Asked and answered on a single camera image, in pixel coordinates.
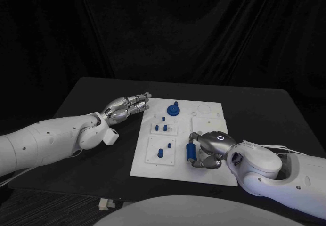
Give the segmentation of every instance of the table surface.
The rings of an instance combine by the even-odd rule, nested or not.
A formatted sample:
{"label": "table surface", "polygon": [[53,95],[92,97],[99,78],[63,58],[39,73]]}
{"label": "table surface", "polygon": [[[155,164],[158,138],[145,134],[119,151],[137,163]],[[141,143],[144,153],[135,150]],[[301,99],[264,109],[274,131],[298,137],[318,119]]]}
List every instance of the table surface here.
{"label": "table surface", "polygon": [[[99,112],[115,98],[144,92],[154,98],[219,102],[229,135],[238,142],[245,139],[256,144],[284,145],[326,158],[291,97],[281,89],[80,78],[54,118]],[[36,168],[10,182],[10,188],[131,202],[164,195],[199,195],[249,204],[298,222],[326,223],[274,200],[252,196],[241,187],[129,176],[141,118],[142,113],[131,115],[112,127],[119,134],[112,146],[101,143],[78,157]]]}

